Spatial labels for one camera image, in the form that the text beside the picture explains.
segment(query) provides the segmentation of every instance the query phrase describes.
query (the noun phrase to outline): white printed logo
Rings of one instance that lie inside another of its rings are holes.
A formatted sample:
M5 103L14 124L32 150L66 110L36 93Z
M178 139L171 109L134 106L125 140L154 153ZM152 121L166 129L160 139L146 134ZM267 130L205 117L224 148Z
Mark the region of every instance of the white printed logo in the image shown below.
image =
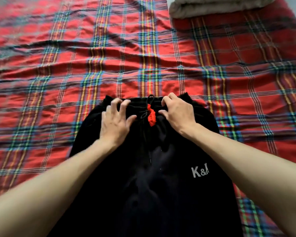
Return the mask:
M198 168L198 166L195 167L195 169L193 167L191 167L194 178L196 178L196 175L198 177L201 177L201 176L207 175L209 173L208 168L207 168L207 163L205 163L205 170L201 169L201 174L199 174L197 172L197 168Z

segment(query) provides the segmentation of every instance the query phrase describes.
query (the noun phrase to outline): forearm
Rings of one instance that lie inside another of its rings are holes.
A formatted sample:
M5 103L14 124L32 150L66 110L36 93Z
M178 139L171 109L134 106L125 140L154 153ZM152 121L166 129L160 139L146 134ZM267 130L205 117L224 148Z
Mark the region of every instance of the forearm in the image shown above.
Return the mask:
M47 235L112 148L97 140L88 149L0 196L0 236Z
M290 236L296 236L296 164L197 124L184 134Z

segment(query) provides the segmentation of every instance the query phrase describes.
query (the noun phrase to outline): person's right arm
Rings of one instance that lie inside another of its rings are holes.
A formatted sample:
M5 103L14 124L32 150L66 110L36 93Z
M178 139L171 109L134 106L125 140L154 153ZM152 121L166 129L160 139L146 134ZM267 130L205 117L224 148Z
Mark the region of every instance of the person's right arm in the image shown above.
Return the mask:
M170 93L159 111L201 147L288 236L296 236L296 163L214 133L195 122L193 107Z

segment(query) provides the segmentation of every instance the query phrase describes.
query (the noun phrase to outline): bed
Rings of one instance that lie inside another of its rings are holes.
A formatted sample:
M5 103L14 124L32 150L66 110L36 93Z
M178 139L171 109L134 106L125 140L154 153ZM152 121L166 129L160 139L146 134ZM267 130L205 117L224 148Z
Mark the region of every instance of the bed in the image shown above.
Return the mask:
M166 0L0 0L0 194L64 161L105 95L169 92L296 162L296 17L284 0L183 20ZM234 189L245 236L284 236Z

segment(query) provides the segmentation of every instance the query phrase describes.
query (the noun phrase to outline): beige blanket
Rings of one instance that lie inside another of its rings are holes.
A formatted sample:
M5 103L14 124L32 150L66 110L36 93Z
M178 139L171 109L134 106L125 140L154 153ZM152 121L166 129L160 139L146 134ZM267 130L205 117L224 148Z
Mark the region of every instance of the beige blanket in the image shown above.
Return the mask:
M194 17L212 13L235 12L264 7L274 0L167 0L173 18Z

